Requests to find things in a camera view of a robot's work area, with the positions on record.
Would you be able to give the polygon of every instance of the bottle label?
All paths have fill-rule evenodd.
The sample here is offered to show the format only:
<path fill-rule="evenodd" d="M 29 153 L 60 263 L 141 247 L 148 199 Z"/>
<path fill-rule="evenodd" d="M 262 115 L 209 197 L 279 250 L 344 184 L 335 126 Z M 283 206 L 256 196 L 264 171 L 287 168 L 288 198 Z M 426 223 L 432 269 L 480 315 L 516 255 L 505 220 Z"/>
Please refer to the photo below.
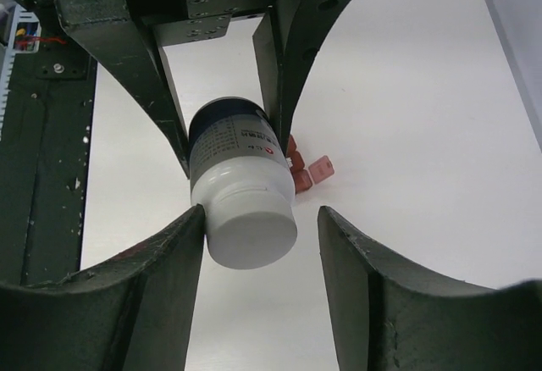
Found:
<path fill-rule="evenodd" d="M 237 114 L 211 124 L 197 138 L 191 151 L 191 187 L 217 163 L 251 156 L 271 159 L 288 169 L 277 137 L 265 118 Z"/>

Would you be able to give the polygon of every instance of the bottle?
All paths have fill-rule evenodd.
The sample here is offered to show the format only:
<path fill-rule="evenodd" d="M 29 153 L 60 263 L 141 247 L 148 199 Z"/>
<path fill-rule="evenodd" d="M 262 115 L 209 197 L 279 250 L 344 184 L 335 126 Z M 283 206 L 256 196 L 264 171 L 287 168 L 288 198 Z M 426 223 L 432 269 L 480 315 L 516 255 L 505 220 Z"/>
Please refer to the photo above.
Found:
<path fill-rule="evenodd" d="M 258 105 L 223 97 L 200 109 L 190 125 L 189 167 L 191 202 L 205 208 L 214 261 L 255 269 L 294 246 L 294 180 Z"/>

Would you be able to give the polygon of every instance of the screw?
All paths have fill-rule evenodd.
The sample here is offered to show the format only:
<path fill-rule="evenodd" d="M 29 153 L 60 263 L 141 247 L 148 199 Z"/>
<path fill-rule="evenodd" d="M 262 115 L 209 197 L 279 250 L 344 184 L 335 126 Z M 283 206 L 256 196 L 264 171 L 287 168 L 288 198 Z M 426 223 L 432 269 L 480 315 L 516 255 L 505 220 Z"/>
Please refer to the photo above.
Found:
<path fill-rule="evenodd" d="M 63 73 L 64 72 L 64 66 L 62 64 L 54 64 L 53 69 L 54 69 L 54 73 Z"/>

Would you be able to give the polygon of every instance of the screw hole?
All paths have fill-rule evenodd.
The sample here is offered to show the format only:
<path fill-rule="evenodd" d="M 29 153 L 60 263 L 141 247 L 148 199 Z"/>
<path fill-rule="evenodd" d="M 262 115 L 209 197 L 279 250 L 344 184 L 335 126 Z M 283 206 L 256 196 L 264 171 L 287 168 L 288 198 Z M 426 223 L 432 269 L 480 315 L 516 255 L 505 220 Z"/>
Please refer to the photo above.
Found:
<path fill-rule="evenodd" d="M 318 9 L 320 11 L 328 11 L 329 9 L 336 7 L 338 3 L 339 0 L 327 0 L 323 3 L 320 3 L 320 5 L 318 5 Z"/>
<path fill-rule="evenodd" d="M 308 62 L 308 61 L 314 60 L 314 58 L 316 58 L 317 53 L 318 53 L 318 49 L 316 47 L 311 47 L 303 53 L 302 58 L 303 60 Z"/>

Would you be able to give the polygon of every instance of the white bottle cap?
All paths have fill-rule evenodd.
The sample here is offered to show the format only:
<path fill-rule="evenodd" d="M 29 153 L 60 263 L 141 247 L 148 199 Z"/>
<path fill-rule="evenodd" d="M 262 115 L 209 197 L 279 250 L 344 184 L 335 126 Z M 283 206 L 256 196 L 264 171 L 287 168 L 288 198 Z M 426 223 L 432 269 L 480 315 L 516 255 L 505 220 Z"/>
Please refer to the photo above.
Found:
<path fill-rule="evenodd" d="M 296 238 L 290 203 L 275 191 L 236 191 L 208 207 L 209 253 L 225 267 L 255 269 L 274 263 Z"/>

